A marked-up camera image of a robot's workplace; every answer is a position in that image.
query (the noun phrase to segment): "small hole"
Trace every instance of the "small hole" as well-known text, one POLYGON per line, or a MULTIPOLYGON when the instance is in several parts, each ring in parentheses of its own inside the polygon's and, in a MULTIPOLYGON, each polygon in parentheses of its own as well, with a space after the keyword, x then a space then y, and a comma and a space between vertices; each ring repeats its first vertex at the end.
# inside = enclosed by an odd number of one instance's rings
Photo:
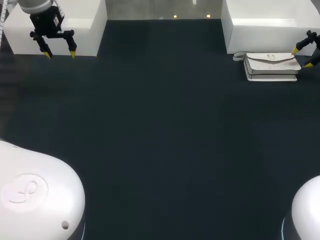
POLYGON ((69 229, 69 223, 67 221, 63 221, 61 223, 61 226, 64 230, 68 230, 69 229))

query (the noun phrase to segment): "logo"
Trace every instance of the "logo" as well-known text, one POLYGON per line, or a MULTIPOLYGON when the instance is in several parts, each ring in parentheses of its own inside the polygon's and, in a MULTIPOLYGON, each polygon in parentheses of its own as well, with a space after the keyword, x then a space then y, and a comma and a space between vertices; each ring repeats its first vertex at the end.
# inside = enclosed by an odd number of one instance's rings
POLYGON ((8 209, 25 212, 40 206, 49 192, 47 182, 37 174, 21 174, 1 191, 1 200, 8 209))

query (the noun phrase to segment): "white box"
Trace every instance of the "white box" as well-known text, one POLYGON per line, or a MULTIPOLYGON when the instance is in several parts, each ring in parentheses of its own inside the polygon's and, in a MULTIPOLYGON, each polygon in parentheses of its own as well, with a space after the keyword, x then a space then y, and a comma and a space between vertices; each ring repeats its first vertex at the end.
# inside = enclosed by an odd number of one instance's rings
MULTIPOLYGON (((311 0, 223 0, 221 22, 228 54, 291 53, 307 31, 320 34, 311 0)), ((299 55, 311 56, 315 43, 299 55)))
MULTIPOLYGON (((105 0, 59 0, 65 17, 62 30, 74 30, 76 56, 97 56, 107 23, 105 0)), ((30 37, 35 27, 30 15, 15 6, 4 23, 3 31, 14 54, 43 55, 39 45, 30 37)), ((44 37, 53 55, 70 56, 67 42, 44 37)))

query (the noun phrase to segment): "yellow fingertip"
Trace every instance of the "yellow fingertip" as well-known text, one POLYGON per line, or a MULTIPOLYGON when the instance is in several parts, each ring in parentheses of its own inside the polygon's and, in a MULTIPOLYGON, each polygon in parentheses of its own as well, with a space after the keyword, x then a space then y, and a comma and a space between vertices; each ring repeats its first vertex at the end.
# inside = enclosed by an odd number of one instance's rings
POLYGON ((311 67, 314 67, 314 65, 311 62, 309 62, 307 65, 304 65, 303 67, 304 68, 311 68, 311 67))
POLYGON ((46 55, 48 58, 51 59, 51 57, 50 57, 50 55, 49 55, 49 53, 48 53, 47 51, 45 51, 45 52, 43 52, 43 53, 44 53, 44 55, 46 55))
POLYGON ((292 51, 292 55, 294 55, 294 54, 296 54, 297 52, 299 52, 299 50, 297 49, 297 48, 295 48, 295 49, 293 49, 293 51, 292 51))
POLYGON ((70 51, 71 57, 74 59, 76 56, 76 51, 70 51))

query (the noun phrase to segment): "dark gray mat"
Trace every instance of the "dark gray mat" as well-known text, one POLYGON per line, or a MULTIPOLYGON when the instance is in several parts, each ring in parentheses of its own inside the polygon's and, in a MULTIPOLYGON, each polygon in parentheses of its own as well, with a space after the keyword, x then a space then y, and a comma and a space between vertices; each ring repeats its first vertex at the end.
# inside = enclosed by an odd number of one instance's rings
POLYGON ((5 139, 76 170, 87 239, 272 240, 320 174, 319 69, 248 82, 219 20, 109 21, 98 58, 29 62, 5 139))

